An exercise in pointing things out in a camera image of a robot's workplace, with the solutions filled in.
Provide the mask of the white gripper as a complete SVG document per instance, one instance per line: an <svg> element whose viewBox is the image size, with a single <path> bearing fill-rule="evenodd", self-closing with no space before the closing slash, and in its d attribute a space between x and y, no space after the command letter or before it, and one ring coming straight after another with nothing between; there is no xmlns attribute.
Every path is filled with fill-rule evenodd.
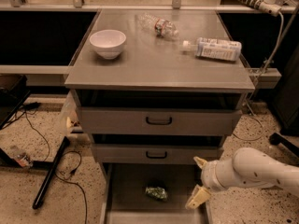
<svg viewBox="0 0 299 224"><path fill-rule="evenodd" d="M211 197L211 191L219 192L224 191L225 187L220 183L216 176L217 161L206 161L205 159L195 156L193 160L197 166L202 169L201 181L203 187L196 185L192 191L191 197L185 204L187 209L196 209L201 204L208 201Z"/></svg>

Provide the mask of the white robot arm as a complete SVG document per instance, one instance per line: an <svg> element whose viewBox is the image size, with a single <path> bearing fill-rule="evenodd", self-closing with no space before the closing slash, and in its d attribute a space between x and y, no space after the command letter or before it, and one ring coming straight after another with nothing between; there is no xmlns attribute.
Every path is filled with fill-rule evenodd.
<svg viewBox="0 0 299 224"><path fill-rule="evenodd" d="M238 149L231 158L206 161L193 158L201 169L202 186L196 185L186 202L187 209L196 209L208 201L213 192L228 188L272 188L277 186L299 196L299 168L276 161L251 147Z"/></svg>

